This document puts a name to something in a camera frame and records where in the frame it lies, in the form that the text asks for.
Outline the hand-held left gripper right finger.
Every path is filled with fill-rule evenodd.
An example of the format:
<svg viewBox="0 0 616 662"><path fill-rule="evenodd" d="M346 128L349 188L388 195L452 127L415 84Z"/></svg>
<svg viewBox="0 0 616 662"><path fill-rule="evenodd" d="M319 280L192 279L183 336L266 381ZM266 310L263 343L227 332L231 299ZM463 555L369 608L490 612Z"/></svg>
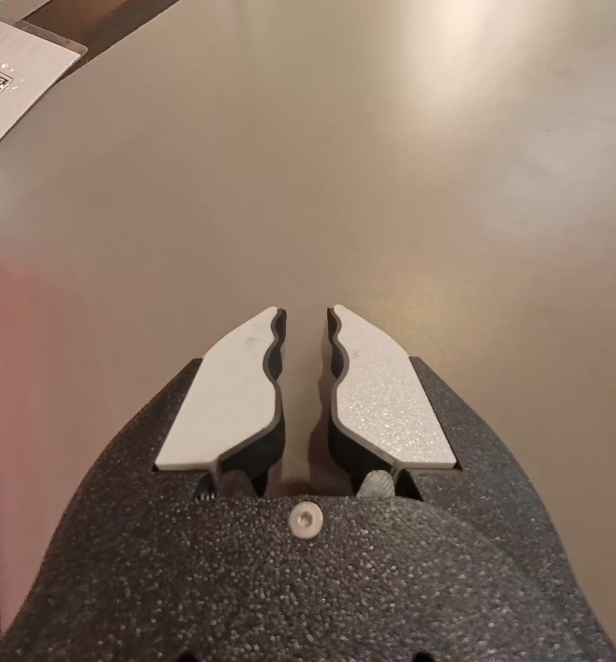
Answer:
<svg viewBox="0 0 616 662"><path fill-rule="evenodd" d="M353 484L372 471L451 470L456 456L414 369L390 335L337 304L327 310L335 378L329 452Z"/></svg>

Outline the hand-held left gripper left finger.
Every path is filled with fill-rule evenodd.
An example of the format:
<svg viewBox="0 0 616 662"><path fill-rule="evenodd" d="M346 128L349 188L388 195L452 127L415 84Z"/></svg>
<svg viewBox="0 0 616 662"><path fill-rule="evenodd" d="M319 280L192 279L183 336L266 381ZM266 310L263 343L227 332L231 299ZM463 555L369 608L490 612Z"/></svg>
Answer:
<svg viewBox="0 0 616 662"><path fill-rule="evenodd" d="M269 307L205 354L155 459L159 471L243 472L256 487L286 444L278 378L287 313Z"/></svg>

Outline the white printed paper sheet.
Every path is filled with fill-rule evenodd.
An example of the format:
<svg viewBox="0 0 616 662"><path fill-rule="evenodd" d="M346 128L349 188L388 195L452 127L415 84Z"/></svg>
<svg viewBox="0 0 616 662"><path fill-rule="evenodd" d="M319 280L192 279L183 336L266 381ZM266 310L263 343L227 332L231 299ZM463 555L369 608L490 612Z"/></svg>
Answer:
<svg viewBox="0 0 616 662"><path fill-rule="evenodd" d="M0 15L0 141L88 47Z"/></svg>

